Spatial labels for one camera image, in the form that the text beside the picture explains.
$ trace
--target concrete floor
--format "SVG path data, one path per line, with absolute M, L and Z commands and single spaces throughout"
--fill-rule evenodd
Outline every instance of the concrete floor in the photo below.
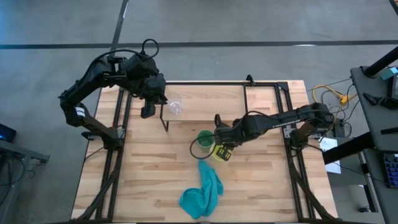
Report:
M 121 5 L 122 0 L 3 0 L 0 44 L 110 44 Z M 145 38 L 159 42 L 397 40 L 396 16 L 388 0 L 130 0 L 120 43 Z M 256 80 L 304 80 L 309 89 L 348 78 L 350 68 L 369 65 L 393 47 L 169 48 L 161 49 L 155 59 L 168 80 L 241 80 L 250 73 Z M 57 96 L 81 78 L 91 60 L 108 50 L 0 50 L 0 123 L 18 131 L 16 144 L 51 155 L 33 179 L 23 178 L 14 223 L 69 219 L 87 141 L 80 136 L 82 129 L 65 123 Z M 333 87 L 346 92 L 350 84 Z M 96 91 L 84 101 L 92 114 L 98 95 Z M 331 106 L 337 100 L 327 95 L 325 103 Z M 350 123 L 352 136 L 368 131 L 360 105 Z M 339 216 L 350 220 L 356 212 L 344 192 L 340 186 L 333 189 Z M 378 223 L 377 215 L 354 214 L 362 217 L 360 221 Z

